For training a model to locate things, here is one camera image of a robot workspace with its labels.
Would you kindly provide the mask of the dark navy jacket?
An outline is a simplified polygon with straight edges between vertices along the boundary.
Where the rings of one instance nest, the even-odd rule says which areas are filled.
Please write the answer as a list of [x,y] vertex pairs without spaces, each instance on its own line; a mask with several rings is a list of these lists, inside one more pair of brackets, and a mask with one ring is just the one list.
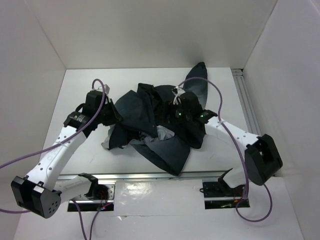
[[112,125],[101,144],[106,150],[132,146],[161,170],[179,176],[192,148],[200,149],[205,130],[202,124],[178,123],[165,110],[175,98],[174,86],[139,83],[115,103],[123,120]]

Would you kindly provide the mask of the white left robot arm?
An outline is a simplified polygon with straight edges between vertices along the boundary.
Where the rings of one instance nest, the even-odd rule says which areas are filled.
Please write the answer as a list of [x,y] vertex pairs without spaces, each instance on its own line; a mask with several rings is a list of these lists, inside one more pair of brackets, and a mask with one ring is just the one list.
[[103,186],[88,173],[58,182],[58,178],[75,151],[98,125],[110,126],[121,120],[113,101],[101,90],[87,93],[85,103],[67,116],[56,139],[40,162],[24,177],[16,176],[10,186],[18,206],[45,219],[53,216],[61,203],[83,195],[92,200]]

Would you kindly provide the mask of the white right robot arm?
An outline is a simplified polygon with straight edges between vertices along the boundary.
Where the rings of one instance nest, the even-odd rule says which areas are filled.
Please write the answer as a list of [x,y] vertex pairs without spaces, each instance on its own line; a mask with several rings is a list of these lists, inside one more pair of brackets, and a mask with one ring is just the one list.
[[209,135],[235,147],[241,167],[231,168],[218,179],[218,190],[230,196],[236,188],[247,187],[249,182],[262,186],[283,167],[274,139],[244,131],[207,109],[203,109],[197,96],[181,88],[173,90],[173,122],[185,127],[190,137]]

